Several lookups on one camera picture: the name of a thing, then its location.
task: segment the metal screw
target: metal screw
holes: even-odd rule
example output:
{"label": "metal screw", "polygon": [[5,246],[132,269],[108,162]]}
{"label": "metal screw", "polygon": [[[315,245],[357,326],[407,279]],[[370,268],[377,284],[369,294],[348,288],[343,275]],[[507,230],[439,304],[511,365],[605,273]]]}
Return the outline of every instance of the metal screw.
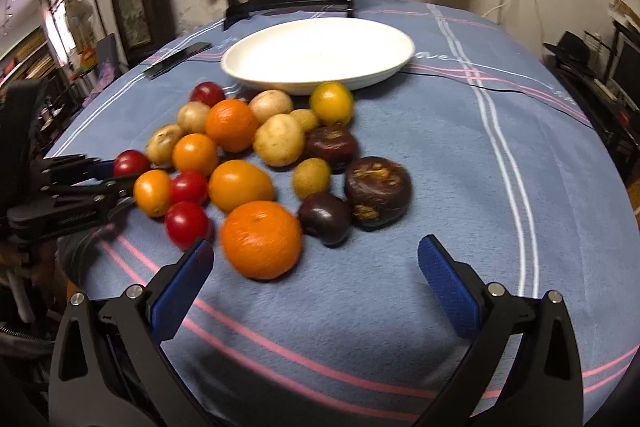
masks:
{"label": "metal screw", "polygon": [[144,291],[144,288],[142,286],[140,286],[139,284],[134,284],[133,286],[129,286],[127,288],[126,293],[129,299],[137,299],[142,295],[143,291]]}
{"label": "metal screw", "polygon": [[502,297],[504,295],[505,289],[499,282],[492,282],[486,287],[489,290],[489,293],[494,297]]}
{"label": "metal screw", "polygon": [[69,299],[69,302],[71,303],[72,306],[79,306],[80,304],[82,304],[83,301],[84,301],[84,295],[81,294],[80,292],[74,293],[73,295],[71,295],[71,298]]}
{"label": "metal screw", "polygon": [[562,294],[559,291],[551,290],[547,294],[547,297],[549,297],[549,300],[553,302],[553,304],[559,304],[562,302]]}

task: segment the black phone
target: black phone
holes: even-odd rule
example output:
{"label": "black phone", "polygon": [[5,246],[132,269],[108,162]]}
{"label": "black phone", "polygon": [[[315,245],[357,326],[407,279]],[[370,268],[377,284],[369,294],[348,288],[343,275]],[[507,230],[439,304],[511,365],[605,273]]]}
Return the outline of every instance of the black phone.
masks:
{"label": "black phone", "polygon": [[149,80],[153,80],[157,78],[163,73],[175,68],[181,62],[184,62],[187,58],[193,57],[193,55],[197,55],[198,53],[202,53],[204,50],[208,50],[212,44],[210,42],[196,42],[183,50],[175,52],[172,55],[169,55],[164,60],[161,60],[157,64],[154,64],[150,68],[145,70],[145,75]]}

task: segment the white stripe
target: white stripe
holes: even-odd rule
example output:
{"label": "white stripe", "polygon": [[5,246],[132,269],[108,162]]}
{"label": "white stripe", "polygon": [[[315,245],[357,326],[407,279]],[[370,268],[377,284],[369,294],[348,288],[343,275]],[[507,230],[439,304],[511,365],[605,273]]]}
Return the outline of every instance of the white stripe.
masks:
{"label": "white stripe", "polygon": [[[471,61],[466,56],[466,53],[465,53],[464,49],[462,48],[462,44],[460,43],[460,40],[458,40],[456,35],[453,33],[453,30],[450,28],[449,23],[447,23],[446,20],[444,21],[444,25],[449,30],[449,33],[450,33],[451,37],[454,39],[454,42],[456,43],[456,46],[458,48],[458,51],[460,52],[460,55],[467,61],[467,63],[471,64]],[[476,78],[479,78],[480,74],[477,71],[474,71],[474,76]],[[484,86],[483,83],[482,83],[482,80],[476,80],[476,82],[478,83],[479,86],[481,86],[481,87]],[[500,127],[500,122],[498,121],[498,112],[497,112],[497,109],[495,107],[494,100],[489,95],[489,93],[486,92],[485,90],[482,91],[482,94],[484,95],[484,97],[489,102],[489,108],[491,110],[492,120],[493,120],[493,123],[494,123],[495,131],[498,134],[498,138],[500,139],[502,147],[503,147],[504,151],[506,152],[507,158],[509,159],[509,163],[511,164],[511,168],[513,169],[513,173],[514,173],[514,175],[516,177],[516,181],[518,183],[518,189],[520,190],[520,195],[522,197],[522,203],[524,204],[525,212],[527,214],[527,220],[529,221],[529,235],[531,237],[531,253],[532,253],[532,257],[533,257],[533,259],[532,259],[533,260],[533,291],[532,291],[532,297],[534,299],[537,299],[538,298],[538,292],[539,292],[539,286],[540,286],[540,263],[539,263],[539,258],[538,258],[538,238],[537,238],[537,235],[536,235],[536,225],[535,225],[535,222],[534,222],[533,212],[531,210],[531,205],[529,203],[529,196],[527,195],[527,189],[524,186],[524,182],[523,182],[522,176],[520,174],[520,168],[518,167],[518,163],[516,162],[516,159],[514,158],[513,154],[511,153],[511,149],[510,149],[510,147],[509,147],[509,145],[507,143],[507,140],[505,139],[504,134],[502,133],[502,129]]]}
{"label": "white stripe", "polygon": [[518,296],[523,296],[524,287],[526,284],[527,258],[526,258],[526,251],[525,251],[524,230],[522,229],[522,222],[520,220],[520,212],[518,211],[518,205],[513,195],[511,178],[509,176],[509,173],[507,172],[500,149],[498,148],[498,144],[495,139],[494,132],[492,131],[491,126],[489,126],[489,121],[486,113],[486,106],[484,105],[484,100],[482,99],[481,89],[478,89],[476,84],[474,84],[474,80],[470,76],[471,72],[468,70],[465,61],[462,59],[462,56],[458,54],[456,45],[454,44],[449,32],[447,31],[447,27],[445,26],[447,23],[446,23],[446,20],[444,20],[442,13],[435,6],[427,4],[427,7],[431,11],[431,13],[434,15],[442,35],[444,36],[444,38],[447,39],[447,42],[449,43],[449,49],[451,50],[453,55],[457,58],[460,65],[465,70],[465,76],[467,77],[468,83],[472,86],[474,93],[476,94],[476,99],[478,100],[480,115],[482,118],[482,125],[484,126],[487,136],[489,137],[489,142],[491,142],[491,146],[492,146],[492,149],[494,150],[495,158],[498,161],[498,167],[500,168],[500,174],[502,175],[504,188],[507,191],[507,198],[509,200],[509,204],[511,207],[513,222],[516,227],[516,235],[518,236],[519,259],[520,259],[520,277],[518,280]]}
{"label": "white stripe", "polygon": [[[188,38],[183,39],[179,44],[177,44],[175,47],[171,48],[170,50],[168,50],[164,55],[162,55],[160,58],[158,58],[158,60],[156,60],[154,62],[154,64],[157,64],[158,62],[160,62],[161,60],[163,60],[164,58],[166,58],[168,55],[170,55],[171,53],[173,53],[174,51],[176,51],[178,48],[180,48],[180,46],[182,46],[183,44],[187,44],[188,42],[190,42],[191,40],[193,40],[194,38],[202,35],[203,33],[206,33],[209,30],[215,29],[218,26],[220,26],[224,21],[218,21],[217,23],[214,23],[213,25],[209,25],[206,28],[201,29],[200,31],[197,31],[196,33],[194,33],[193,35],[190,35]],[[131,79],[129,82],[127,82],[127,84],[125,84],[124,86],[122,86],[117,92],[115,92],[114,94],[112,94],[107,100],[105,100],[102,105],[96,109],[86,120],[84,120],[77,128],[75,131],[73,131],[73,133],[71,133],[65,140],[65,142],[62,144],[62,146],[60,146],[60,148],[52,155],[52,156],[59,156],[62,152],[64,152],[66,150],[67,147],[69,147],[69,145],[71,145],[71,142],[73,142],[78,135],[84,131],[84,129],[87,128],[87,126],[89,126],[89,124],[92,123],[92,121],[95,120],[95,118],[98,117],[98,115],[100,115],[100,113],[102,111],[104,111],[107,107],[109,107],[111,105],[111,103],[115,102],[119,97],[121,97],[125,92],[127,92],[137,81],[141,80],[144,77],[144,73],[140,73],[139,75],[135,76],[133,79]]]}

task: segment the blue tablecloth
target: blue tablecloth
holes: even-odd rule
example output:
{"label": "blue tablecloth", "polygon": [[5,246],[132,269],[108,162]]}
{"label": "blue tablecloth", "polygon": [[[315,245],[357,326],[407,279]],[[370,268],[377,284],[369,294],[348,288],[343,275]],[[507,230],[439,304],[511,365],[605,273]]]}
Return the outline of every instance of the blue tablecloth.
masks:
{"label": "blue tablecloth", "polygon": [[[197,83],[238,93],[219,65],[234,42],[329,16],[342,15],[255,16],[226,32],[213,23],[181,37],[151,61],[193,42],[213,48],[153,81],[142,76],[144,65],[134,68],[84,110],[52,153],[113,158],[142,150],[153,130],[175,121]],[[242,427],[409,425],[466,349],[418,270],[418,242],[434,233],[455,259],[514,294],[562,292],[590,417],[640,342],[640,236],[603,144],[558,81],[498,26],[391,0],[360,0],[357,16],[397,27],[416,44],[401,73],[354,94],[353,133],[363,154],[400,162],[413,177],[409,213],[388,229],[354,230],[338,249],[307,238],[299,266],[278,282],[244,279],[218,255],[199,300],[164,345],[169,359],[209,410]],[[271,176],[295,211],[290,173]],[[339,176],[333,182],[340,194]],[[207,212],[220,225],[219,211],[209,205]],[[162,224],[135,208],[76,239],[61,257],[92,298],[119,295],[180,256]],[[512,344],[481,409],[497,397],[514,352]]]}

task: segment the oval white plate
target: oval white plate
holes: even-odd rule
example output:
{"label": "oval white plate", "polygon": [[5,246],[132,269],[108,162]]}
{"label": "oval white plate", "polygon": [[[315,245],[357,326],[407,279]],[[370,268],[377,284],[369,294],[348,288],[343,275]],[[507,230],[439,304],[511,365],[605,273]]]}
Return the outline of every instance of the oval white plate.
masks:
{"label": "oval white plate", "polygon": [[222,70],[252,89],[311,94],[334,80],[355,90],[397,73],[415,54],[400,30],[363,19],[327,17],[287,22],[236,42]]}

